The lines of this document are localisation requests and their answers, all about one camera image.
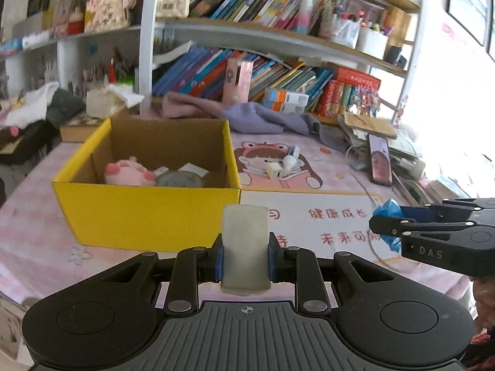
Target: pink bottle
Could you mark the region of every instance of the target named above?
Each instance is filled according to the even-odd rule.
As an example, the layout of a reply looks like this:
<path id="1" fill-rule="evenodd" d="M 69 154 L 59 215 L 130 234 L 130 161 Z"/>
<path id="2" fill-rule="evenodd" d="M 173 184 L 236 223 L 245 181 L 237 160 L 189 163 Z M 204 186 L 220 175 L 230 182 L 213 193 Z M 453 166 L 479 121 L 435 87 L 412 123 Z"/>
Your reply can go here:
<path id="1" fill-rule="evenodd" d="M 307 35 L 311 25 L 311 13 L 313 12 L 313 0 L 301 0 L 298 17 L 295 21 L 295 31 Z"/>

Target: smartphone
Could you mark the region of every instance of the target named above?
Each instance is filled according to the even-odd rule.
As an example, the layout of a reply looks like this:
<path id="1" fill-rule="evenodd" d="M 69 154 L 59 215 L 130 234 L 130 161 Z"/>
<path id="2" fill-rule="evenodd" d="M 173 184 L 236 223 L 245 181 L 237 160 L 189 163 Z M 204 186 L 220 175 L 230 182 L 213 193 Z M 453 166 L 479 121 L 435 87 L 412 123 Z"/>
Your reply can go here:
<path id="1" fill-rule="evenodd" d="M 371 181 L 382 186 L 392 185 L 389 143 L 386 138 L 368 134 L 371 157 Z"/>

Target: handbag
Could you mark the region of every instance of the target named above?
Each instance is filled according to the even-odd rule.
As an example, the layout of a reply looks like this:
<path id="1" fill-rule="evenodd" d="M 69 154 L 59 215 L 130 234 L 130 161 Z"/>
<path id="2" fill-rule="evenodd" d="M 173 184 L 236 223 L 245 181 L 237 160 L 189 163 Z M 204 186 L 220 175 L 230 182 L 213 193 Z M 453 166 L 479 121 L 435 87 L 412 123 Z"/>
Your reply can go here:
<path id="1" fill-rule="evenodd" d="M 186 18 L 191 0 L 158 0 L 157 18 Z"/>

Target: white container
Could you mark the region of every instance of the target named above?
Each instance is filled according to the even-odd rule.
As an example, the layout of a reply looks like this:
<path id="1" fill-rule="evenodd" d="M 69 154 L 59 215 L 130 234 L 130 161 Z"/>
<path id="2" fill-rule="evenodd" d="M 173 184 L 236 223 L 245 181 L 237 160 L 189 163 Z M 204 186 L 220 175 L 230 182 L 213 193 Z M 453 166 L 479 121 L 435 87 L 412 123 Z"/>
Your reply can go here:
<path id="1" fill-rule="evenodd" d="M 338 18 L 336 14 L 331 14 L 329 8 L 325 7 L 319 36 L 333 43 L 355 49 L 360 27 L 361 25 L 357 22 Z"/>
<path id="2" fill-rule="evenodd" d="M 356 49 L 383 60 L 389 38 L 373 29 L 361 27 Z"/>

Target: pink plush toy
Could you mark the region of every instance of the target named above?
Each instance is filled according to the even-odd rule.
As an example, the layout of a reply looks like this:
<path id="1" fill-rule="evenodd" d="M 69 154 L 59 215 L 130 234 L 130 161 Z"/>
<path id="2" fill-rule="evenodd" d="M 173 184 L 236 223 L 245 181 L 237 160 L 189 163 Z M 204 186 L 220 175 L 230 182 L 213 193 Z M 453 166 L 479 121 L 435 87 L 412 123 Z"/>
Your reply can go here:
<path id="1" fill-rule="evenodd" d="M 144 166 L 138 163 L 134 156 L 129 160 L 119 160 L 117 163 L 109 163 L 105 169 L 105 183 L 110 185 L 129 187 L 154 187 L 156 177 Z"/>

